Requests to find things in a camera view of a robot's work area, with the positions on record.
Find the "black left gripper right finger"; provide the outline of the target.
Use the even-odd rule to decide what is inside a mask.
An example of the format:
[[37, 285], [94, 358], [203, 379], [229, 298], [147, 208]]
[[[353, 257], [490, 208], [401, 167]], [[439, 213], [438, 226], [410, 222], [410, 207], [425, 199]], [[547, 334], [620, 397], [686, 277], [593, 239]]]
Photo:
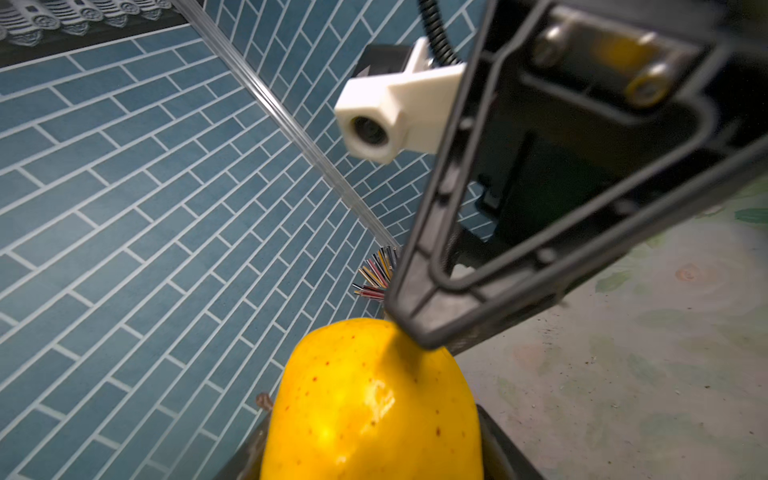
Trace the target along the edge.
[[486, 410], [477, 405], [486, 480], [543, 480], [543, 475], [516, 447]]

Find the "aluminium corner post right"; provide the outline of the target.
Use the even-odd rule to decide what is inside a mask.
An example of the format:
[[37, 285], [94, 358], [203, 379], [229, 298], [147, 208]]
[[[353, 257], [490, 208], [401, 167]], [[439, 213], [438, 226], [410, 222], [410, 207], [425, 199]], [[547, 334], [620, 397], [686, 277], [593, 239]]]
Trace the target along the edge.
[[218, 21], [222, 15], [221, 11], [218, 11], [215, 16], [210, 16], [207, 6], [199, 5], [196, 1], [175, 1], [173, 5], [198, 32], [211, 51], [227, 65], [239, 83], [254, 96], [262, 109], [275, 120], [289, 141], [300, 148], [305, 159], [318, 169], [331, 189], [339, 194], [343, 203], [357, 215], [360, 222], [374, 235], [375, 240], [381, 245], [395, 246], [397, 241], [382, 222], [274, 95], [270, 87], [262, 81], [258, 75], [258, 69], [248, 63], [247, 56], [250, 50], [261, 51], [253, 43], [258, 27], [251, 28], [245, 47], [240, 49], [234, 42], [238, 27], [234, 26], [230, 34], [226, 34], [220, 28]]

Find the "coloured pencils bunch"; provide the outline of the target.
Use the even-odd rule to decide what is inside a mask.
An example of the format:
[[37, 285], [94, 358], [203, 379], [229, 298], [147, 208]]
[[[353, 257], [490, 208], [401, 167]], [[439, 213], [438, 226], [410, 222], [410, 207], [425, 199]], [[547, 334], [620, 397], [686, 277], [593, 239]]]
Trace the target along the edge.
[[399, 253], [395, 247], [386, 246], [376, 250], [358, 268], [357, 272], [362, 276], [362, 280], [351, 284], [352, 293], [382, 302], [394, 278], [398, 260]]

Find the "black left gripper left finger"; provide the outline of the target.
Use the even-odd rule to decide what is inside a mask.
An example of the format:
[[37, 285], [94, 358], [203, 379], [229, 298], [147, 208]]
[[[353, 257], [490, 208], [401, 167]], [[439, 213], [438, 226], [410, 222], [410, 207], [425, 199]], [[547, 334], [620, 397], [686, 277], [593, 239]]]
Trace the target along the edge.
[[236, 451], [214, 480], [259, 480], [266, 449], [271, 414], [259, 422], [244, 444]]

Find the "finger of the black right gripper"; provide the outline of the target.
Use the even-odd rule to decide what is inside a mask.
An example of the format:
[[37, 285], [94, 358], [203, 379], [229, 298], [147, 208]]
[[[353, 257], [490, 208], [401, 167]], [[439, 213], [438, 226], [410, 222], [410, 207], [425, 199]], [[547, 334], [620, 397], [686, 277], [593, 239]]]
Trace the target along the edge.
[[763, 1], [490, 1], [384, 308], [461, 352], [767, 170]]

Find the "yellow pear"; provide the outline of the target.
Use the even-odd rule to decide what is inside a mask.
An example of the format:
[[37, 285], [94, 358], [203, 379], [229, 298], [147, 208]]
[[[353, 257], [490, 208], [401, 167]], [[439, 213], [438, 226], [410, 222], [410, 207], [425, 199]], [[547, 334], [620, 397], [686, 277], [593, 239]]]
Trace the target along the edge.
[[481, 479], [479, 415], [445, 348], [386, 320], [312, 331], [291, 353], [251, 479]]

